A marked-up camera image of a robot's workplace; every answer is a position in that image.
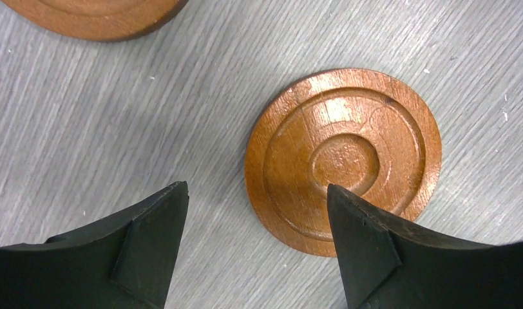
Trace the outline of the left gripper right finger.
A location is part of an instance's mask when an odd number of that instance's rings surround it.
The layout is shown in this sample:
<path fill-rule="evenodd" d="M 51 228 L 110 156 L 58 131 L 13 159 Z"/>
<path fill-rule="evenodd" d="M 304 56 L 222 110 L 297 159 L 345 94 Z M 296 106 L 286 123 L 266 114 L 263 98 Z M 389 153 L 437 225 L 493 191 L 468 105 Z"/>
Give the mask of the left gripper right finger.
<path fill-rule="evenodd" d="M 523 241 L 448 236 L 334 184 L 327 209 L 349 308 L 523 308 Z"/>

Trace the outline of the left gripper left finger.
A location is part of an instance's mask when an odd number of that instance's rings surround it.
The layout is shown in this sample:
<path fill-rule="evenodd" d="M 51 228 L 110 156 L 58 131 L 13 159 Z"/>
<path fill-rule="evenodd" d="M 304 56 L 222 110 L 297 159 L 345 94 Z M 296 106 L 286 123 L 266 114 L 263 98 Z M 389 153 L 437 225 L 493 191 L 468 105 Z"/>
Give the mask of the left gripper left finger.
<path fill-rule="evenodd" d="M 175 182 L 44 243 L 0 247 L 0 308 L 163 308 L 188 203 Z"/>

